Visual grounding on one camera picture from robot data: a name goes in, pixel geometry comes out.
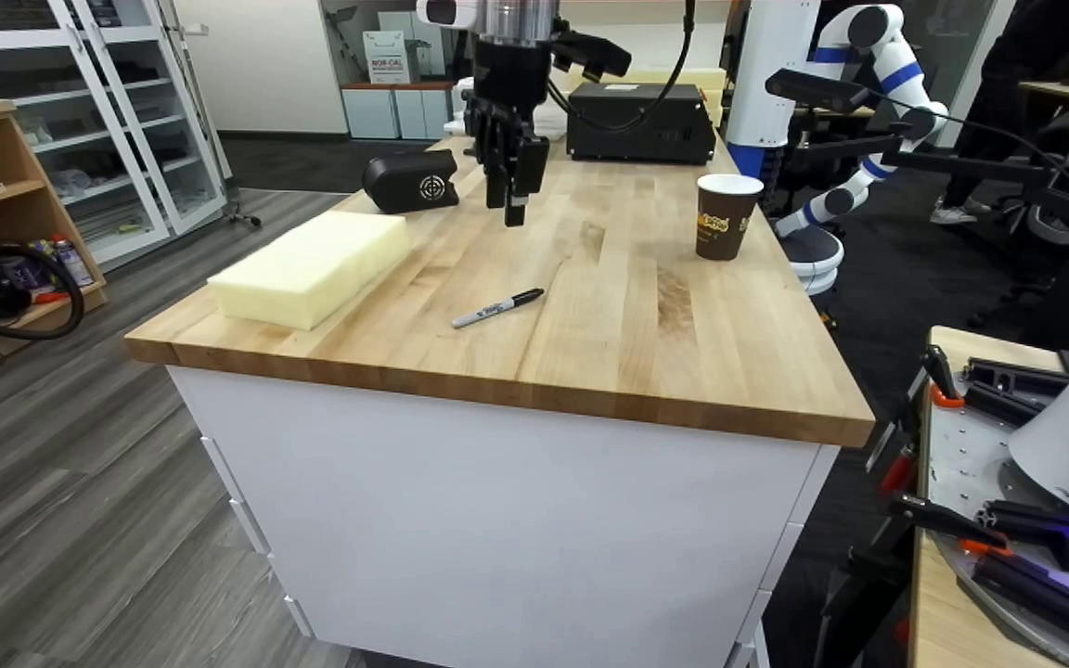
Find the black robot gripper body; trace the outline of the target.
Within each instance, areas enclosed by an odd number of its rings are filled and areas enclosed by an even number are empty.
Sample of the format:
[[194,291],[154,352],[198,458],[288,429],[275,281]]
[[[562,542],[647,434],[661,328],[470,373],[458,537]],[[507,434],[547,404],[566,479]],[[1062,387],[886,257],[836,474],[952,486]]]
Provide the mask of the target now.
[[547,101],[547,43],[475,43],[469,133],[479,154],[515,154],[533,133],[533,109]]

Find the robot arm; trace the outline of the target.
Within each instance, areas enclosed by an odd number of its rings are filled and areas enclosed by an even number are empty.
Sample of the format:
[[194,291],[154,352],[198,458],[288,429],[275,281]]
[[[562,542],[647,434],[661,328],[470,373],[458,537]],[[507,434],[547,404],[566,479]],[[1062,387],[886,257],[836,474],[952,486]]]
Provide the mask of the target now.
[[533,130],[551,70],[622,75],[630,53],[570,30],[562,0],[416,0],[416,15],[475,36],[463,130],[486,173],[486,205],[521,225],[551,158],[551,141]]

